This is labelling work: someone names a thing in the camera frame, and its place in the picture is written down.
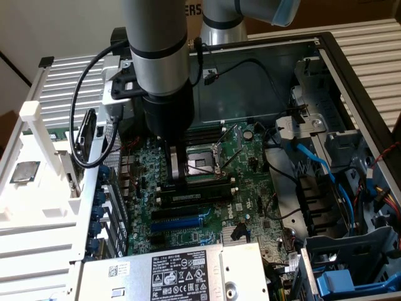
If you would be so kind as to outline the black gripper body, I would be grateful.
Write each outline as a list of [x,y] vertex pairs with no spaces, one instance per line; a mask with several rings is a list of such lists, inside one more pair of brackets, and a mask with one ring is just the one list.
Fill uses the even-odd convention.
[[190,80],[167,96],[143,97],[148,129],[164,140],[179,140],[194,120],[194,95]]

